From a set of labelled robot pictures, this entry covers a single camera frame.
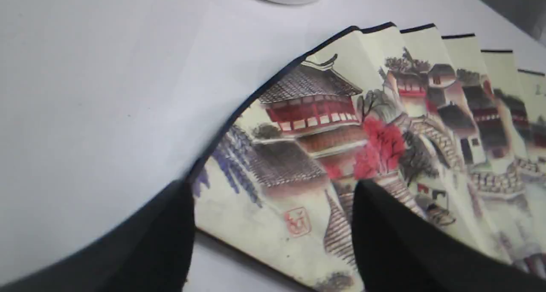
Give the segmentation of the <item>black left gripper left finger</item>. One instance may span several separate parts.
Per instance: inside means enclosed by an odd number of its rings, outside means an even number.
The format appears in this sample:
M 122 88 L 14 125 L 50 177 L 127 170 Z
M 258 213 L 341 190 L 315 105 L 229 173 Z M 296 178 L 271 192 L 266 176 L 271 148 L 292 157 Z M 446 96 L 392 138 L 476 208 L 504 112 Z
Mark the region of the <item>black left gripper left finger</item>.
M 171 182 L 88 247 L 3 292 L 181 292 L 195 242 L 191 185 Z

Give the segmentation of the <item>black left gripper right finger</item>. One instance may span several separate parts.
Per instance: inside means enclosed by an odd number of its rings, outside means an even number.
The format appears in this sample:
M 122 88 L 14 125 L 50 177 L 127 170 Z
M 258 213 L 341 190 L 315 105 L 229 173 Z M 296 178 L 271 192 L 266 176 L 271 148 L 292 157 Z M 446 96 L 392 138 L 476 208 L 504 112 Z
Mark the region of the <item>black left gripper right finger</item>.
M 357 183 L 351 237 L 367 292 L 543 292 L 544 280 L 497 262 L 425 222 L 371 180 Z

